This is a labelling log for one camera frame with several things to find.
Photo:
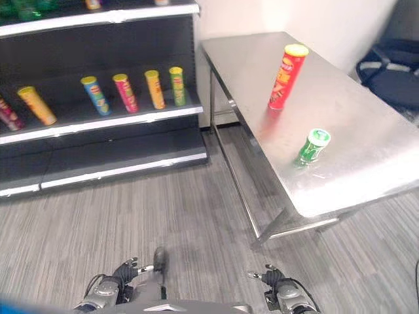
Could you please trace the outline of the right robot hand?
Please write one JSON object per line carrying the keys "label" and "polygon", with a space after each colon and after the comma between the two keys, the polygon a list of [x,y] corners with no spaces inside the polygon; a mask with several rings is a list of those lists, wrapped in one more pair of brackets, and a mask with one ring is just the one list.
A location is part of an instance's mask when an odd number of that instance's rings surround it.
{"label": "right robot hand", "polygon": [[285,275],[272,264],[265,265],[265,273],[257,273],[254,271],[247,271],[247,276],[252,279],[257,279],[268,285],[273,292],[277,292],[281,283],[285,280]]}

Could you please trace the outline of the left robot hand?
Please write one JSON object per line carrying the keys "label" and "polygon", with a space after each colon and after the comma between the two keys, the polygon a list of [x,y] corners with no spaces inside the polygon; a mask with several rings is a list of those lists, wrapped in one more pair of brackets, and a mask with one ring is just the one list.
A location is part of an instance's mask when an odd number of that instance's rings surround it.
{"label": "left robot hand", "polygon": [[154,270],[152,264],[146,266],[138,266],[138,257],[129,258],[122,263],[112,274],[112,277],[118,279],[122,287],[128,285],[133,279],[142,273]]}

